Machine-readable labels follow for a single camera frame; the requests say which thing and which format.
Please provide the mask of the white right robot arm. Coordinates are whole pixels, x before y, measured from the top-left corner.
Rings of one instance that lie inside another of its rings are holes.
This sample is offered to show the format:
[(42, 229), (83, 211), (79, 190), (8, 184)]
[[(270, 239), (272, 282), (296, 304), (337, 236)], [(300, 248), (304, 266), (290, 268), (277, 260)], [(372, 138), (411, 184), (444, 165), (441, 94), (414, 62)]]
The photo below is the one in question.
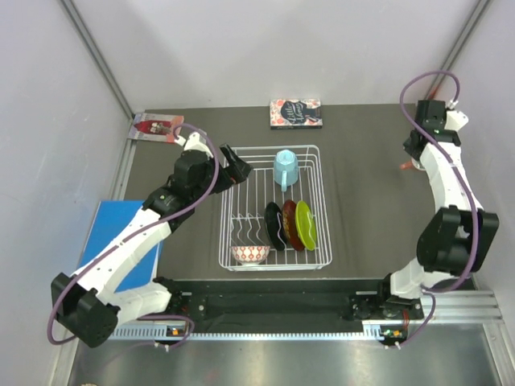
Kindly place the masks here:
[(403, 147), (427, 174), (435, 215), (418, 238), (414, 259), (381, 283), (375, 306), (385, 318), (396, 317), (422, 290), (477, 272), (500, 225), (497, 214), (482, 208), (466, 178), (458, 131), (467, 117), (443, 101), (420, 100), (414, 120), (419, 127)]

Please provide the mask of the salmon pink mug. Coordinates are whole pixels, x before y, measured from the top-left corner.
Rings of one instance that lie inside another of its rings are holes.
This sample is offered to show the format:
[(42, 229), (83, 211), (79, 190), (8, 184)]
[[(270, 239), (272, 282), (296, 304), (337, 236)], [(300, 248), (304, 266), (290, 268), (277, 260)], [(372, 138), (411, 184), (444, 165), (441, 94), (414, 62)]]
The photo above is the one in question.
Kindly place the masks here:
[(399, 166), (401, 170), (419, 170), (424, 171), (425, 168), (420, 162), (417, 162), (414, 159), (411, 159), (410, 161), (404, 162)]

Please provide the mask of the light blue mug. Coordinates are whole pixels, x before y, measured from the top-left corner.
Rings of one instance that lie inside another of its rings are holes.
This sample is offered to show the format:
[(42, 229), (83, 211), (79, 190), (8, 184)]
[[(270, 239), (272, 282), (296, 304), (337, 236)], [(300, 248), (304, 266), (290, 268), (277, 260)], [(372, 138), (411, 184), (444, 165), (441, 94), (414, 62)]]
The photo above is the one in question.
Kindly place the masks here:
[(274, 158), (274, 181), (286, 192), (299, 180), (299, 161), (291, 150), (281, 150)]

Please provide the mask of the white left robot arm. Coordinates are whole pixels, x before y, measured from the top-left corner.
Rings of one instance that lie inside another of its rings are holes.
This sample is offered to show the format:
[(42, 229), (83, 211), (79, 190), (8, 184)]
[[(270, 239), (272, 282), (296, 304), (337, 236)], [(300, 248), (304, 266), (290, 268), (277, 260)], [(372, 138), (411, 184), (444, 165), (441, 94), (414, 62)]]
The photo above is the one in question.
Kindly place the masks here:
[(118, 286), (145, 255), (168, 238), (211, 194), (245, 182), (253, 168), (229, 145), (220, 148), (227, 166), (204, 150), (185, 150), (167, 181), (149, 194), (133, 219), (87, 265), (72, 275), (59, 273), (51, 282), (51, 322), (65, 327), (88, 347), (99, 347), (126, 322), (148, 314), (175, 318), (182, 299), (171, 281), (151, 279), (136, 289)]

